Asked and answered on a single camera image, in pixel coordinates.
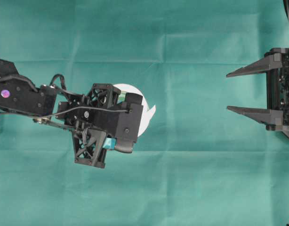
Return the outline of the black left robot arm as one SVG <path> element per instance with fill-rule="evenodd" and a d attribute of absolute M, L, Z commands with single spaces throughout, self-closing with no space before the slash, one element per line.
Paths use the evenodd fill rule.
<path fill-rule="evenodd" d="M 114 150 L 131 153 L 137 142 L 143 111 L 142 96 L 127 93 L 112 84 L 95 83 L 89 93 L 67 90 L 64 76 L 36 87 L 21 75 L 13 62 L 0 59 L 0 114 L 18 114 L 44 124 L 70 131 L 74 161 L 104 168 L 107 139 L 115 140 Z"/>

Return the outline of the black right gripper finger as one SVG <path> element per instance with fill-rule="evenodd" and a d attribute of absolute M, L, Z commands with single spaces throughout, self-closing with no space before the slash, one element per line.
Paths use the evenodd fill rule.
<path fill-rule="evenodd" d="M 238 70 L 228 73 L 226 77 L 266 73 L 281 68 L 281 53 L 274 53 Z"/>
<path fill-rule="evenodd" d="M 246 108 L 237 106 L 227 106 L 227 109 L 251 118 L 258 123 L 265 125 L 283 125 L 283 111 L 280 110 Z"/>

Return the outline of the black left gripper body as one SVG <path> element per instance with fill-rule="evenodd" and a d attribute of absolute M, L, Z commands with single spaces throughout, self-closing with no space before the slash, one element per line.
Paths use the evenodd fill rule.
<path fill-rule="evenodd" d="M 116 88 L 112 84 L 93 84 L 87 95 L 69 94 L 68 100 L 59 102 L 56 117 L 67 127 L 73 127 L 74 162 L 105 167 L 107 149 L 103 147 L 107 132 L 95 128 L 89 121 L 90 110 L 108 111 L 116 105 Z"/>

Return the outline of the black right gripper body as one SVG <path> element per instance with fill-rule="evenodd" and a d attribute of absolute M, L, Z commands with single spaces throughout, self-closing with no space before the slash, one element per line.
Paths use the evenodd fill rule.
<path fill-rule="evenodd" d="M 273 48 L 268 52 L 266 72 L 267 109 L 272 130 L 289 131 L 289 48 Z"/>

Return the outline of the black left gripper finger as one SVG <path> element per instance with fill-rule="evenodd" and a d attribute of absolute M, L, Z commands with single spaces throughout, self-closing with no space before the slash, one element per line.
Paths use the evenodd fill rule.
<path fill-rule="evenodd" d="M 131 93 L 131 92 L 127 92 L 125 94 L 124 103 L 126 105 L 130 105 L 130 104 L 142 105 L 142 101 L 143 101 L 142 95 Z"/>
<path fill-rule="evenodd" d="M 132 153 L 133 152 L 133 141 L 116 139 L 114 149 L 121 153 Z"/>

